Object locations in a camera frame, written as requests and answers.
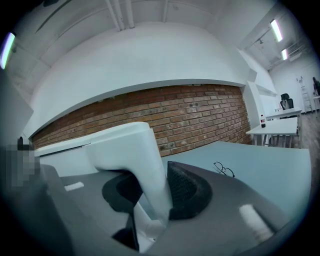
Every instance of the black mesh piece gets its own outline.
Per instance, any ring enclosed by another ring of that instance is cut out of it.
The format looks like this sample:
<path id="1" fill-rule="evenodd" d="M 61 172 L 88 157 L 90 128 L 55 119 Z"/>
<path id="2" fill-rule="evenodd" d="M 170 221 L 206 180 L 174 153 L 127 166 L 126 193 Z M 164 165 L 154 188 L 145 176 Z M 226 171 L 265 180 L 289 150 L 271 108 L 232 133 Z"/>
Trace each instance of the black mesh piece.
<path id="1" fill-rule="evenodd" d="M 174 206 L 189 200 L 197 191 L 195 181 L 188 177 L 187 173 L 180 171 L 177 166 L 170 167 L 170 171 L 168 171 L 168 183 Z"/>
<path id="2" fill-rule="evenodd" d="M 168 161 L 167 176 L 173 204 L 169 220 L 191 219 L 210 203 L 213 193 L 204 178 L 172 161 Z"/>

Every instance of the ceiling pipe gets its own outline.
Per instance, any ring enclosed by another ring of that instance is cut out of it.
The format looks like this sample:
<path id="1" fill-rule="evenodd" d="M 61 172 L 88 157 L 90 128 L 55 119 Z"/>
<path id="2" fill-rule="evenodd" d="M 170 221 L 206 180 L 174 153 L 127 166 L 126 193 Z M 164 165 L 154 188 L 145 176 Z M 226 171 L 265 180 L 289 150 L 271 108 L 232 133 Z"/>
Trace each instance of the ceiling pipe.
<path id="1" fill-rule="evenodd" d="M 119 32 L 120 31 L 120 27 L 119 27 L 119 24 L 118 24 L 114 9 L 111 6 L 110 0 L 105 0 L 105 1 L 106 1 L 106 5 L 108 6 L 109 12 L 111 14 L 111 18 L 113 20 L 113 23 L 114 23 L 114 25 L 116 27 L 116 31 Z"/>
<path id="2" fill-rule="evenodd" d="M 126 14 L 128 16 L 128 21 L 129 21 L 129 28 L 133 29 L 135 27 L 135 23 L 134 23 L 134 16 L 132 12 L 131 0 L 125 0 L 125 5 L 126 5 Z"/>
<path id="3" fill-rule="evenodd" d="M 167 12 L 168 12 L 168 0 L 165 0 L 164 9 L 163 9 L 163 16 L 162 16 L 162 22 L 166 22 L 166 20 L 167 20 Z"/>
<path id="4" fill-rule="evenodd" d="M 122 17 L 122 12 L 121 12 L 121 8 L 120 8 L 120 2 L 119 2 L 119 0 L 113 0 L 113 2 L 114 2 L 115 13 L 118 16 L 120 29 L 124 30 L 125 29 L 125 24 L 124 24 L 124 18 Z"/>

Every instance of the black office chair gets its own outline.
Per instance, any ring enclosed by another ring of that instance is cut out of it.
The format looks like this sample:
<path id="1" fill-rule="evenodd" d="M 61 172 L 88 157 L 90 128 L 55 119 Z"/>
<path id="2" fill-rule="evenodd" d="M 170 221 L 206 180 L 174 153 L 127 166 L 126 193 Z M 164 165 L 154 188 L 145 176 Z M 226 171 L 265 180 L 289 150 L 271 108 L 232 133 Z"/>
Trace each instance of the black office chair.
<path id="1" fill-rule="evenodd" d="M 285 110 L 285 107 L 284 107 L 285 101 L 288 103 L 289 109 L 294 108 L 294 100 L 292 98 L 290 98 L 289 94 L 284 93 L 284 94 L 281 94 L 281 101 L 280 101 L 280 104 L 281 104 L 281 107 L 283 110 Z M 280 119 L 297 118 L 297 117 L 298 117 L 297 115 L 291 115 L 288 117 L 281 117 Z"/>

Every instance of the eyeglasses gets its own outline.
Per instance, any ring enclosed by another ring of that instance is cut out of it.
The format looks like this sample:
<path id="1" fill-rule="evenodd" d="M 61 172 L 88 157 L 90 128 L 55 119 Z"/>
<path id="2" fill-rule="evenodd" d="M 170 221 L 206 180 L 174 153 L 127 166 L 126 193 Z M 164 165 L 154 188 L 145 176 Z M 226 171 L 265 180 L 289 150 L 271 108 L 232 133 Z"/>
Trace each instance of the eyeglasses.
<path id="1" fill-rule="evenodd" d="M 214 168 L 215 168 L 216 172 L 219 173 L 219 174 L 224 174 L 224 175 L 230 176 L 232 178 L 235 177 L 234 172 L 229 168 L 224 168 L 224 166 L 220 162 L 215 162 L 214 163 Z"/>

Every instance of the floor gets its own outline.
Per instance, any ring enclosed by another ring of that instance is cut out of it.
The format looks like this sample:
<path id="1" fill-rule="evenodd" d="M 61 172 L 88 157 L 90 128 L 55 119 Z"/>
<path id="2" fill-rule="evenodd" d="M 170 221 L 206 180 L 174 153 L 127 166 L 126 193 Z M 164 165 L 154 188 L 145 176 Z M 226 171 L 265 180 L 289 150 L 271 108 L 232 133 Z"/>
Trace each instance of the floor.
<path id="1" fill-rule="evenodd" d="M 315 195 L 320 181 L 320 112 L 318 118 L 315 112 L 302 115 L 302 147 L 309 149 L 311 160 L 311 198 Z"/>

